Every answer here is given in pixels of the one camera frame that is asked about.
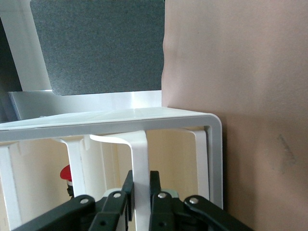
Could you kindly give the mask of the brown table mat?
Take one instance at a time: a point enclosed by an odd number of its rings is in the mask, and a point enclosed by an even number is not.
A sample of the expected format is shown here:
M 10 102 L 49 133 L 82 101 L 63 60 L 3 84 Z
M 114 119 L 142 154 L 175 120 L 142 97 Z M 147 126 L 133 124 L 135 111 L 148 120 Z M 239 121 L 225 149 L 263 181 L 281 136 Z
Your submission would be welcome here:
M 216 114 L 224 203 L 308 231 L 308 0 L 165 0 L 163 105 Z

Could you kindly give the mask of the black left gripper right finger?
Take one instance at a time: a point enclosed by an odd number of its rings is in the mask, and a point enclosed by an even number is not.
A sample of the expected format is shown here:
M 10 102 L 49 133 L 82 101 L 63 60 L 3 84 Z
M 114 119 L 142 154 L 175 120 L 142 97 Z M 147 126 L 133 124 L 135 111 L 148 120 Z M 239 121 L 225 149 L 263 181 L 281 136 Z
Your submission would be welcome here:
M 161 189 L 158 171 L 150 172 L 149 231 L 253 231 L 200 195 L 181 201 Z

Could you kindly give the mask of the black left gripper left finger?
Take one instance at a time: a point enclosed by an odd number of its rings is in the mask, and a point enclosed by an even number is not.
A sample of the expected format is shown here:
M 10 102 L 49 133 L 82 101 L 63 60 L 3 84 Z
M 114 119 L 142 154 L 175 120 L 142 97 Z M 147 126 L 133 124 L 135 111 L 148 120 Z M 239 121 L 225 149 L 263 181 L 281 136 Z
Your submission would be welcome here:
M 134 199 L 130 170 L 120 190 L 112 190 L 95 201 L 89 195 L 77 196 L 14 231 L 128 231 Z

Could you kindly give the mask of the red mushroom push button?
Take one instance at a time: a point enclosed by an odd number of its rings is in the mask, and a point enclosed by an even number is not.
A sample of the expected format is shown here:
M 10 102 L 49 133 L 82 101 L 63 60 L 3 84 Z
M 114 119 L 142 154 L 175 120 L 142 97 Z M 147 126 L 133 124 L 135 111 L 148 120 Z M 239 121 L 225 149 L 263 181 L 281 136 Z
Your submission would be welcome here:
M 60 172 L 60 178 L 66 181 L 67 184 L 67 193 L 68 195 L 73 198 L 74 197 L 74 190 L 73 190 L 73 183 L 72 183 L 72 176 L 70 165 L 65 166 Z

